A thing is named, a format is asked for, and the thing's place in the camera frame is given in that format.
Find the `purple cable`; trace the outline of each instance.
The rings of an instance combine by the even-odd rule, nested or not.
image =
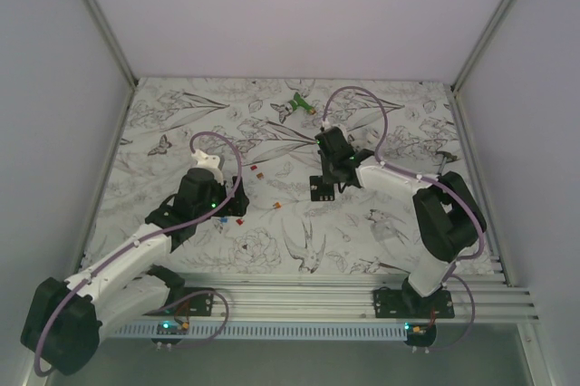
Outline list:
[[[226,307],[226,316],[224,317],[224,321],[221,323],[221,325],[218,327],[218,329],[215,332],[213,332],[210,336],[208,336],[207,338],[204,338],[204,339],[197,341],[195,343],[177,345],[174,348],[181,349],[181,348],[200,347],[200,346],[205,345],[207,343],[211,343],[214,339],[216,339],[224,331],[224,329],[226,328],[226,325],[227,325],[227,320],[229,320],[229,304],[227,303],[226,297],[224,297],[222,294],[220,294],[217,291],[205,289],[202,291],[196,291],[195,293],[187,294],[186,296],[181,297],[179,300],[177,300],[171,304],[168,304],[167,306],[163,306],[163,307],[156,309],[154,311],[147,312],[147,314],[156,314],[156,313],[164,311],[166,309],[170,309],[170,308],[175,307],[177,305],[183,304],[183,302],[185,302],[188,299],[193,298],[197,295],[203,295],[203,294],[213,294],[214,296],[219,298],[224,303],[224,306]]]
[[[455,341],[454,343],[450,343],[448,345],[441,345],[441,347],[430,348],[430,352],[439,352],[441,350],[448,350],[449,348],[452,348],[455,345],[457,345],[458,343],[464,341],[465,338],[468,337],[469,333],[473,329],[473,323],[475,323],[475,299],[473,298],[473,293],[469,289],[467,282],[465,280],[463,280],[461,277],[459,277],[458,275],[451,275],[450,277],[453,277],[453,278],[459,280],[461,282],[461,284],[463,286],[465,286],[465,290],[467,291],[468,296],[469,296],[469,300],[471,301],[471,317],[469,318],[469,323],[468,323],[467,328],[465,329],[465,332],[463,332],[463,334],[460,336],[460,338],[457,341]]]
[[[390,169],[392,171],[394,171],[395,173],[399,173],[400,175],[403,175],[407,178],[412,178],[412,179],[416,179],[418,176],[418,173],[414,173],[410,170],[398,167],[398,166],[394,166],[392,164],[390,164],[387,161],[382,161],[381,157],[379,156],[379,150],[382,146],[382,144],[386,141],[387,139],[387,131],[389,129],[389,120],[387,118],[387,111],[384,109],[384,107],[382,106],[381,100],[379,98],[377,98],[372,92],[369,92],[368,90],[364,89],[363,87],[358,87],[356,85],[348,85],[346,87],[341,87],[340,89],[336,90],[328,99],[328,102],[326,103],[326,106],[324,107],[324,113],[323,113],[323,121],[326,120],[326,115],[328,113],[328,108],[330,107],[330,103],[331,101],[334,99],[334,97],[344,91],[344,90],[357,90],[359,92],[364,92],[365,94],[367,94],[368,96],[372,97],[377,104],[379,105],[379,108],[381,109],[382,112],[382,116],[384,118],[384,130],[382,131],[382,137],[379,140],[379,142],[377,143],[376,148],[374,148],[374,158],[377,160],[377,162],[379,164],[381,164],[383,167],[385,167],[386,169]],[[478,250],[476,253],[474,253],[473,255],[465,255],[465,256],[460,256],[456,259],[456,261],[459,260],[466,260],[466,259],[476,259],[478,257],[480,257],[483,254],[483,250],[485,248],[485,237],[483,234],[483,230],[481,229],[481,224],[478,221],[478,218],[475,216],[475,214],[473,213],[473,211],[469,208],[468,204],[465,203],[465,201],[460,198],[453,190],[451,190],[450,188],[446,187],[445,185],[441,184],[440,182],[438,182],[436,179],[431,179],[431,178],[427,178],[427,177],[422,177],[421,180],[424,180],[425,182],[430,183],[431,185],[434,185],[437,188],[442,189],[443,191],[445,191],[447,194],[449,194],[457,203],[458,205],[463,208],[463,210],[465,211],[465,213],[468,215],[469,219],[471,220],[471,222],[473,223],[473,226],[475,227],[476,232],[478,233]]]
[[[242,179],[242,156],[240,155],[239,150],[237,150],[236,146],[234,146],[234,143],[232,143],[230,140],[228,140],[223,135],[220,135],[220,134],[213,132],[213,131],[202,131],[202,132],[198,132],[193,137],[191,137],[191,140],[189,141],[189,147],[191,148],[192,152],[195,152],[195,149],[193,147],[193,140],[196,139],[197,137],[201,137],[201,136],[211,136],[211,137],[216,137],[220,140],[223,140],[233,150],[234,155],[236,156],[236,161],[237,161],[237,179],[236,179],[236,182],[234,183],[234,187],[227,193],[226,198],[219,205],[217,205],[211,211],[209,211],[207,214],[204,214],[203,216],[198,217],[198,218],[194,218],[193,220],[190,220],[186,223],[181,223],[180,225],[166,227],[165,229],[160,229],[160,230],[156,230],[154,232],[151,232],[150,234],[147,234],[147,235],[139,238],[140,242],[147,241],[148,239],[151,239],[157,235],[167,234],[167,233],[172,232],[174,230],[179,230],[179,229],[182,229],[184,227],[189,227],[189,226],[193,226],[193,225],[196,225],[198,223],[201,223],[202,221],[205,221],[208,218],[212,217],[214,214],[216,214],[221,208],[223,208],[226,205],[226,203],[232,197],[234,197],[234,194],[236,194],[237,187],[239,187],[239,183],[241,182],[241,179]],[[119,256],[124,255],[125,253],[127,253],[129,250],[131,250],[134,247],[135,247],[134,244],[128,244],[124,248],[119,250],[117,253],[115,253],[111,257],[107,258],[107,260],[103,261],[102,264],[100,264],[94,270],[91,271],[91,278],[95,277],[105,267],[107,267],[107,265],[109,265],[111,262],[115,261]],[[43,331],[40,334],[40,338],[38,338],[38,344],[36,344],[36,351],[34,352],[34,372],[36,373],[36,375],[38,377],[46,377],[51,372],[53,372],[53,368],[51,368],[48,371],[43,371],[42,367],[40,366],[40,360],[41,360],[41,355],[43,354],[43,348],[44,348],[44,344],[46,342],[46,337],[48,336],[48,333],[50,332],[51,328],[53,327],[54,321],[56,320],[58,315],[61,313],[61,311],[64,309],[64,307],[71,301],[71,299],[79,291],[81,291],[81,289],[83,289],[84,286],[87,285],[88,283],[89,283],[88,280],[83,279],[78,285],[76,285],[71,290],[71,292],[69,294],[67,294],[63,298],[63,300],[56,306],[56,309],[54,309],[53,313],[48,318],[48,321],[46,322],[46,325],[44,326]],[[225,298],[223,298],[223,296],[221,294],[216,293],[216,295],[218,297],[221,297],[222,300],[225,301]],[[226,313],[227,313],[227,315],[229,314],[227,302],[226,302]],[[220,327],[220,329],[218,329],[218,330],[221,333],[223,331],[223,328]]]

